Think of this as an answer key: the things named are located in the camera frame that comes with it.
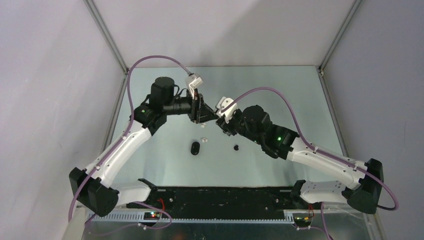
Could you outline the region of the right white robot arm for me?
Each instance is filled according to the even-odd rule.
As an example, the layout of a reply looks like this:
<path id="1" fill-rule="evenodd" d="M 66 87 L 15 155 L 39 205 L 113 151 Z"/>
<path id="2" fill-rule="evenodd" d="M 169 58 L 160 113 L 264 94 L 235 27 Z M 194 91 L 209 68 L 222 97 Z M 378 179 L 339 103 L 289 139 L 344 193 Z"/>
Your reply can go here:
<path id="1" fill-rule="evenodd" d="M 325 152 L 317 145 L 306 144 L 291 129 L 272 123 L 270 116 L 259 105 L 217 111 L 216 124 L 229 136 L 240 135 L 260 145 L 273 159 L 281 158 L 303 164 L 335 178 L 334 181 L 312 182 L 297 180 L 291 192 L 291 204 L 304 209 L 309 204 L 339 203 L 353 209 L 375 214 L 384 180 L 383 165 L 374 158 L 363 162 Z"/>

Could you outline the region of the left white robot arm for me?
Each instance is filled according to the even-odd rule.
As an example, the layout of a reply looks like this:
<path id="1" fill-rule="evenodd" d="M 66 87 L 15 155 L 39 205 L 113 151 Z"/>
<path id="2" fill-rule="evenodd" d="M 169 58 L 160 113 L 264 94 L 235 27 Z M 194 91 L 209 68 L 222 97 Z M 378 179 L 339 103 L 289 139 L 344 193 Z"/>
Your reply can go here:
<path id="1" fill-rule="evenodd" d="M 179 86 L 172 78 L 156 78 L 144 101 L 131 108 L 122 134 L 87 167 L 71 170 L 69 180 L 76 201 L 99 217 L 107 216 L 116 206 L 136 201 L 145 208 L 156 206 L 158 194 L 148 184 L 138 180 L 118 186 L 113 182 L 124 164 L 166 123 L 168 116 L 187 115 L 195 124 L 218 118 L 197 90 L 203 83 L 202 78 L 193 73 L 185 82 L 186 95 L 181 96 L 174 92 Z"/>

